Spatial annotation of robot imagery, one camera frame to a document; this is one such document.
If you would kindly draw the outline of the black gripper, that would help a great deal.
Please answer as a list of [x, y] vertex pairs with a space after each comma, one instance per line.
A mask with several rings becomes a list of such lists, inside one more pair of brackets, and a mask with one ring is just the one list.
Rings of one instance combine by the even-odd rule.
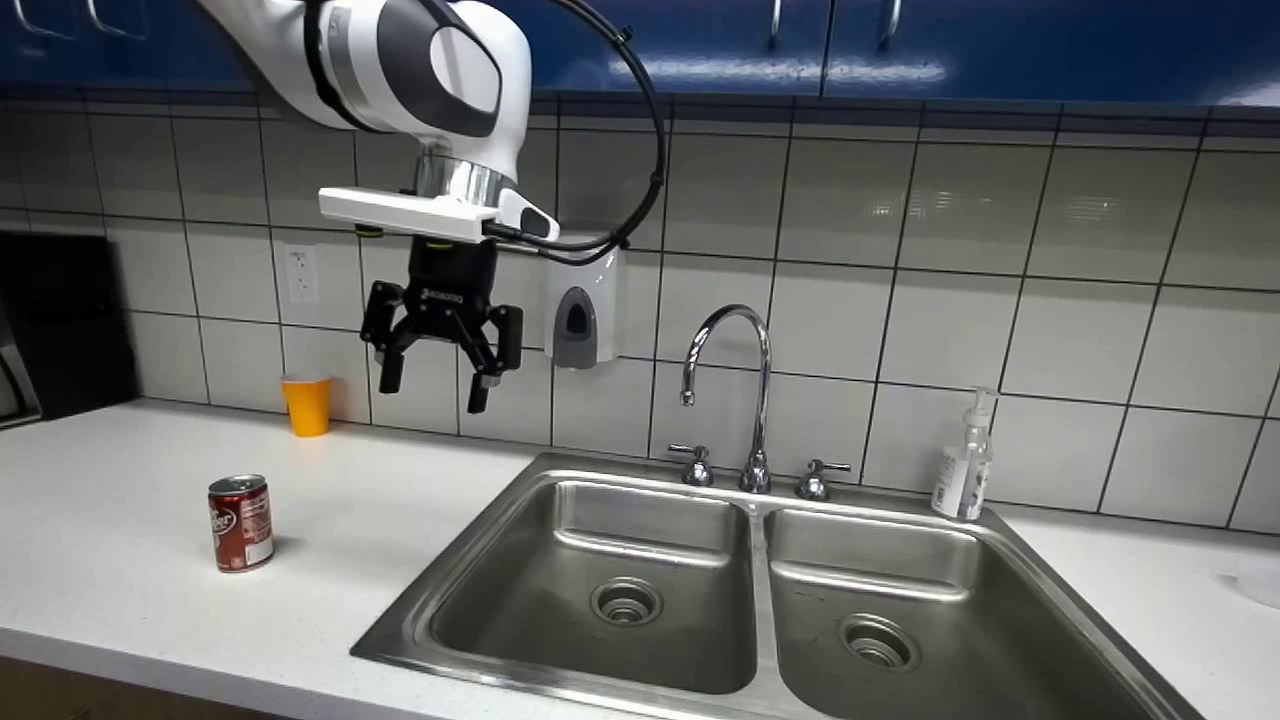
[[471, 354], [468, 406], [483, 413], [487, 391], [522, 364], [523, 313], [493, 306], [496, 249], [418, 236], [409, 281], [375, 281], [363, 305], [360, 339], [380, 354], [380, 391], [404, 376], [404, 346], [422, 336], [452, 339]]

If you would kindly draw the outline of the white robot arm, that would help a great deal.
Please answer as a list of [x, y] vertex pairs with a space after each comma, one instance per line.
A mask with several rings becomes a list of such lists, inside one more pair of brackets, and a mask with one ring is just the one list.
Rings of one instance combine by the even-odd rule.
[[268, 88], [326, 129], [412, 134], [409, 192], [322, 189], [326, 220], [409, 230], [409, 281], [375, 281], [360, 339], [396, 391], [418, 339], [471, 361], [468, 406], [522, 364], [523, 313], [493, 301], [499, 239], [556, 239], [562, 225], [522, 192], [534, 112], [534, 48], [483, 0], [197, 0]]

